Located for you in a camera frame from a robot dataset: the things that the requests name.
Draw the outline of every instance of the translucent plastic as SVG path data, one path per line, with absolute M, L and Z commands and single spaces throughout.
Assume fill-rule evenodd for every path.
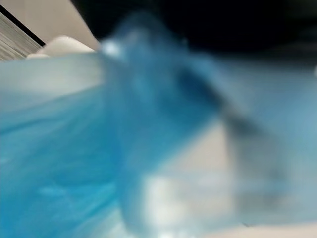
M 98 53 L 0 64 L 0 236 L 317 219 L 315 58 L 193 52 L 138 14 Z M 213 154 L 221 123 L 230 157 Z

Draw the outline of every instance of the black edge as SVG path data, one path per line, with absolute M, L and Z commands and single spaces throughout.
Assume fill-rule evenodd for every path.
M 36 43 L 40 46 L 44 46 L 45 42 L 42 41 L 39 37 L 37 37 L 32 31 L 30 31 L 25 25 L 23 25 L 18 19 L 16 19 L 10 12 L 8 12 L 1 4 L 0 4 L 0 12 L 7 17 L 11 22 L 13 22 L 17 27 L 19 27 L 25 34 L 31 37 Z

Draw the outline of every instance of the blue plastic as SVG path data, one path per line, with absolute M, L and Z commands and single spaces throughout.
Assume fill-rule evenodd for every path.
M 193 52 L 141 13 L 98 53 L 0 64 L 0 236 L 186 238 L 317 219 L 316 59 Z M 220 120 L 233 165 L 181 170 Z

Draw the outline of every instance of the blue plastic bag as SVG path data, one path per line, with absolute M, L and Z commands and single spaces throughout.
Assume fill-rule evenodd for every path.
M 183 238 L 317 219 L 315 58 L 193 52 L 139 14 L 98 53 L 0 64 L 1 237 Z M 233 163 L 184 163 L 219 121 Z

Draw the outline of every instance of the white surface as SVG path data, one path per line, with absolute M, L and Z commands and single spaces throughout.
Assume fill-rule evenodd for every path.
M 70 53 L 93 52 L 94 50 L 69 36 L 59 36 L 48 42 L 37 54 L 62 56 Z

